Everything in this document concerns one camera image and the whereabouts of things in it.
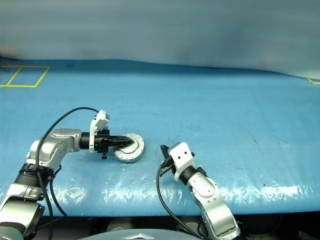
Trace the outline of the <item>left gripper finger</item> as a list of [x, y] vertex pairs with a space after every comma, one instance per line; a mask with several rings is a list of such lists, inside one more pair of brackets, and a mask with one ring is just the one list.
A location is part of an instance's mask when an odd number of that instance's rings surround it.
[[134, 141], [131, 137], [128, 137], [126, 135], [110, 136], [109, 140], [111, 142], [133, 142]]
[[124, 148], [132, 145], [133, 140], [110, 140], [109, 145], [114, 148]]

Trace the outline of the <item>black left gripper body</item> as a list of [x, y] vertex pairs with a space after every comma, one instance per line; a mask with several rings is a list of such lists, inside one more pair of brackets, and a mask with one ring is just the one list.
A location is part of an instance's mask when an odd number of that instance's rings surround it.
[[110, 130], [102, 129], [98, 131], [94, 137], [94, 151], [97, 153], [101, 153], [102, 159], [108, 158], [109, 144], [110, 144]]

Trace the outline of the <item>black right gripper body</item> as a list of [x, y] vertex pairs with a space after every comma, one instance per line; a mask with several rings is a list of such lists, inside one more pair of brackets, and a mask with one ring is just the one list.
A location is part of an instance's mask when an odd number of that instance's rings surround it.
[[171, 171], [174, 175], [176, 173], [176, 167], [174, 160], [171, 156], [167, 157], [160, 165], [159, 175], [162, 177], [165, 173]]

